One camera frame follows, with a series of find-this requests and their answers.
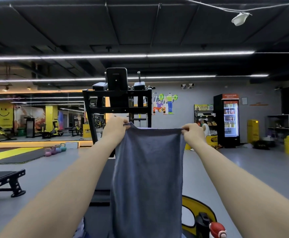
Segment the refrigerator glass door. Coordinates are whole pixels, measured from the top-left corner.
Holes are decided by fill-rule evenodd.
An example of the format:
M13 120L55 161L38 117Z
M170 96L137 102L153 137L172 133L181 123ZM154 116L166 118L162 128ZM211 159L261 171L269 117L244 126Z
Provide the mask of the refrigerator glass door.
M224 101L225 137L239 136L238 101Z

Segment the spotlight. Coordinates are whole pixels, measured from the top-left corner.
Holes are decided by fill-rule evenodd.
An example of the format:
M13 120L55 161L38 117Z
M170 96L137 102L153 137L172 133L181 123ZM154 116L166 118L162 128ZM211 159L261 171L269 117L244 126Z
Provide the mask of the spotlight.
M245 23L246 18L249 16L249 13L239 13L237 16L235 16L231 22L235 24L235 26L240 26Z

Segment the white electrical cable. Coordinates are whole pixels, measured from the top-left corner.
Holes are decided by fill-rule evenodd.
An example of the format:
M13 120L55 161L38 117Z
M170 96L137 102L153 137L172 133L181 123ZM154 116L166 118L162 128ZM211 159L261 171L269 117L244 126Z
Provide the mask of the white electrical cable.
M225 11L225 12L235 12L235 13L248 12L248 11L260 10L260 9L268 9L268 8L274 8L274 7L289 6L289 3L283 3L283 4L267 6L267 7L256 7L256 8L245 9L245 10L237 10L237 9L230 9L230 8L225 8L225 7L216 7L216 6L213 6L213 5L210 5L210 4L206 4L206 3L202 3L202 2L194 1L194 0L186 0L186 1L190 1L190 2L193 2L193 3L198 3L198 4L201 4L201 5L204 5L204 6L208 6L208 7L217 8L217 9L220 9L220 10Z

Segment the beverage refrigerator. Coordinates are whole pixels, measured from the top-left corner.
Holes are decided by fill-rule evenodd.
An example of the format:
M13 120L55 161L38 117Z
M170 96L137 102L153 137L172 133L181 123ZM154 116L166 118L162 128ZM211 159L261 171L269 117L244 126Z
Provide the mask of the beverage refrigerator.
M239 98L233 94L214 96L218 143L226 148L240 145Z

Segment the forearm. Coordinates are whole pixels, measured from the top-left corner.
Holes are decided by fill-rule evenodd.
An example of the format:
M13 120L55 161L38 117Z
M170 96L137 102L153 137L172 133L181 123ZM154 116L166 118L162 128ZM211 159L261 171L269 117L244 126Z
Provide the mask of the forearm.
M244 238L289 237L289 200L204 142L193 144Z
M79 149L79 158L11 220L0 238L72 237L115 147L107 138Z

